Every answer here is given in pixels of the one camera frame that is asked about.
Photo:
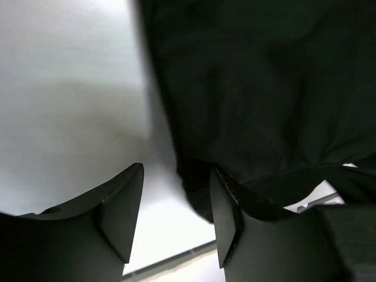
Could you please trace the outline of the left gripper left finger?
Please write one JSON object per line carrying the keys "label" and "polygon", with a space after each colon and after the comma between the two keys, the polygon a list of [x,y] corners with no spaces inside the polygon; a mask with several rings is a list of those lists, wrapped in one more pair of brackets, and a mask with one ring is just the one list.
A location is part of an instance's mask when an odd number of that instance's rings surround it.
{"label": "left gripper left finger", "polygon": [[120,281],[143,191],[135,163],[106,183],[39,214],[1,214],[2,281]]}

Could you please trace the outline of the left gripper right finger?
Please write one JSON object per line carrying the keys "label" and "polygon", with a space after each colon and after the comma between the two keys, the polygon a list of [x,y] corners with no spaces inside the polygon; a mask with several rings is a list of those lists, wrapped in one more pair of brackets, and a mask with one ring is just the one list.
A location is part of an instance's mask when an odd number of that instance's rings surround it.
{"label": "left gripper right finger", "polygon": [[351,281],[331,227],[316,209],[286,210],[217,167],[210,196],[226,281]]}

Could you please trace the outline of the black t shirt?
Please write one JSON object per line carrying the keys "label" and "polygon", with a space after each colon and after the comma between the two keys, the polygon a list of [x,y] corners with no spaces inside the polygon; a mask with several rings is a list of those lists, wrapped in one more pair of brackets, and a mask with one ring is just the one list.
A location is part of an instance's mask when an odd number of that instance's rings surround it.
{"label": "black t shirt", "polygon": [[351,281],[375,280],[375,2],[138,1],[187,199],[221,169],[316,209]]}

